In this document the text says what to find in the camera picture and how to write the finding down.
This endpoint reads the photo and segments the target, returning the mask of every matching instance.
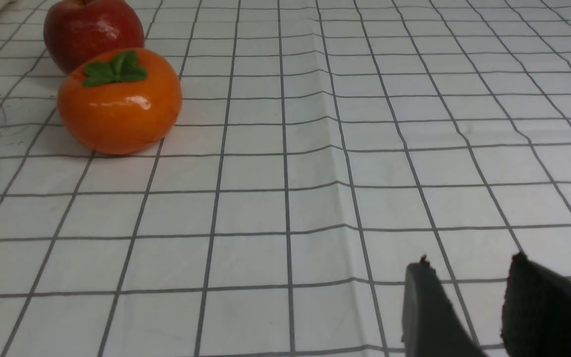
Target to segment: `tablecloth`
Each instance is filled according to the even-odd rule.
[[[399,357],[426,254],[503,357],[512,254],[571,278],[571,0],[127,2],[184,101],[125,158],[0,13],[0,356]]]

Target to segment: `red apple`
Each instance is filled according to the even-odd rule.
[[[46,14],[43,41],[57,66],[70,74],[103,52],[145,47],[145,33],[124,0],[61,0]]]

